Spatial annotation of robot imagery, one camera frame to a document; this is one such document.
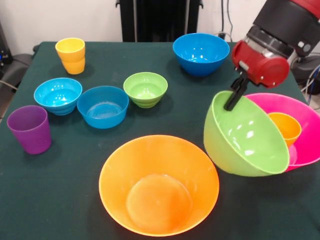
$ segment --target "black cable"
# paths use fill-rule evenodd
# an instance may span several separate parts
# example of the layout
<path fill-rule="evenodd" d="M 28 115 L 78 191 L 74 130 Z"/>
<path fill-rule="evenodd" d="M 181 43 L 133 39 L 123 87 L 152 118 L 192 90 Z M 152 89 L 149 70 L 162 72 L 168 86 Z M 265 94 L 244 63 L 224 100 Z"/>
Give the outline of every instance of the black cable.
<path fill-rule="evenodd" d="M 231 21 L 231 18 L 230 18 L 230 12 L 229 12 L 229 4 L 230 3 L 230 0 L 227 0 L 226 2 L 226 6 L 227 6 L 227 15 L 228 15 L 228 19 L 229 19 L 229 23 L 231 25 L 231 30 L 230 30 L 230 38 L 231 38 L 231 42 L 232 42 L 232 30 L 234 29 L 234 25 L 232 24 L 232 21 Z"/>
<path fill-rule="evenodd" d="M 225 30 L 225 13 L 224 13 L 224 0 L 221 0 L 221 15 L 222 15 L 222 30 L 223 32 Z"/>

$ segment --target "table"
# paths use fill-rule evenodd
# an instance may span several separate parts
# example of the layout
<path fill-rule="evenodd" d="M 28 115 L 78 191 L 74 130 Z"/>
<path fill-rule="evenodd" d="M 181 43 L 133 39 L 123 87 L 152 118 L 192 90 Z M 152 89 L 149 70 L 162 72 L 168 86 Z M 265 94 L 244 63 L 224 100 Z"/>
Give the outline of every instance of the table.
<path fill-rule="evenodd" d="M 208 77 L 187 75 L 175 59 L 172 43 L 88 42 L 86 61 L 85 72 L 72 76 L 84 91 L 100 85 L 122 88 L 128 76 L 142 71 L 163 75 L 168 91 L 154 108 L 131 104 L 124 122 L 106 130 L 88 126 L 77 110 L 66 116 L 49 114 L 51 148 L 28 155 L 5 124 L 8 114 L 36 104 L 33 92 L 40 83 L 69 77 L 55 43 L 42 43 L 0 124 L 1 240 L 151 239 L 119 226 L 105 211 L 98 191 L 104 162 L 125 142 L 151 134 L 184 138 L 204 150 L 204 122 L 213 96 L 237 77 L 229 58 Z M 247 93 L 253 92 L 304 101 L 292 74 L 277 88 L 250 85 Z M 249 178 L 218 169 L 220 193 L 212 213 L 196 228 L 167 239 L 320 239 L 319 170 L 316 163 L 281 175 Z"/>

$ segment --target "lime green bowl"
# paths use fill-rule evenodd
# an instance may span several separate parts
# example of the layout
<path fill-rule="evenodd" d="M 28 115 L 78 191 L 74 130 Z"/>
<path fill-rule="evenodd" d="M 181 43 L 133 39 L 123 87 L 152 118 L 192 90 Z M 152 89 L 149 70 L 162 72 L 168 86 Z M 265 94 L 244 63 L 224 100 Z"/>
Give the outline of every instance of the lime green bowl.
<path fill-rule="evenodd" d="M 161 100 L 168 89 L 168 82 L 154 72 L 139 72 L 124 81 L 123 89 L 136 105 L 148 109 Z"/>
<path fill-rule="evenodd" d="M 204 147 L 223 171 L 246 177 L 281 174 L 289 166 L 289 150 L 268 115 L 247 97 L 232 111 L 224 105 L 231 91 L 214 96 L 204 124 Z"/>

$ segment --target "ridged blue bowl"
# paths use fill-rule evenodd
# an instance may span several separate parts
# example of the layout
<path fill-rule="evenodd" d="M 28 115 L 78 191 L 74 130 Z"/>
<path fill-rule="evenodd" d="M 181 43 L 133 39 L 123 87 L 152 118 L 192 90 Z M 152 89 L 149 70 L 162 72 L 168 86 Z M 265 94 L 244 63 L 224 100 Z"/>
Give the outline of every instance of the ridged blue bowl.
<path fill-rule="evenodd" d="M 228 43 L 207 33 L 190 33 L 173 43 L 174 54 L 190 75 L 205 77 L 216 71 L 230 53 Z"/>
<path fill-rule="evenodd" d="M 88 125 L 96 129 L 109 129 L 126 117 L 129 97 L 115 86 L 97 86 L 85 91 L 77 108 Z"/>
<path fill-rule="evenodd" d="M 71 113 L 77 106 L 82 93 L 82 85 L 67 77 L 45 81 L 34 91 L 34 100 L 48 112 L 63 116 Z"/>

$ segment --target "plastic bowl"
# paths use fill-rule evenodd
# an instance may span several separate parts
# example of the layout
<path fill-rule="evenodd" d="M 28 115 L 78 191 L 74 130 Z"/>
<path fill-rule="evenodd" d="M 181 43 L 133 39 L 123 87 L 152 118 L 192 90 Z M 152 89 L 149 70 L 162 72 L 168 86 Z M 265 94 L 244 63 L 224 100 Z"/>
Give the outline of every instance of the plastic bowl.
<path fill-rule="evenodd" d="M 190 33 L 173 43 L 174 54 L 190 75 L 204 77 L 216 71 L 230 52 L 228 43 L 207 33 Z"/>
<path fill-rule="evenodd" d="M 267 114 L 284 113 L 295 118 L 302 127 L 296 142 L 289 148 L 290 164 L 287 172 L 313 164 L 320 159 L 320 116 L 305 103 L 289 96 L 275 93 L 255 93 L 246 96 Z"/>
<path fill-rule="evenodd" d="M 286 171 L 289 150 L 277 126 L 244 96 L 232 111 L 226 111 L 224 104 L 231 94 L 215 95 L 205 119 L 204 146 L 212 161 L 227 173 L 247 177 Z"/>
<path fill-rule="evenodd" d="M 97 86 L 84 92 L 77 108 L 88 125 L 96 129 L 109 129 L 126 117 L 128 95 L 115 86 Z"/>
<path fill-rule="evenodd" d="M 99 193 L 109 215 L 124 228 L 166 237 L 201 223 L 219 194 L 217 170 L 197 146 L 168 135 L 131 140 L 102 167 Z"/>
<path fill-rule="evenodd" d="M 124 91 L 140 108 L 152 108 L 168 89 L 167 80 L 154 72 L 139 72 L 129 76 L 123 83 Z"/>
<path fill-rule="evenodd" d="M 77 106 L 82 85 L 67 77 L 45 81 L 34 91 L 34 100 L 48 112 L 58 116 L 71 113 Z"/>

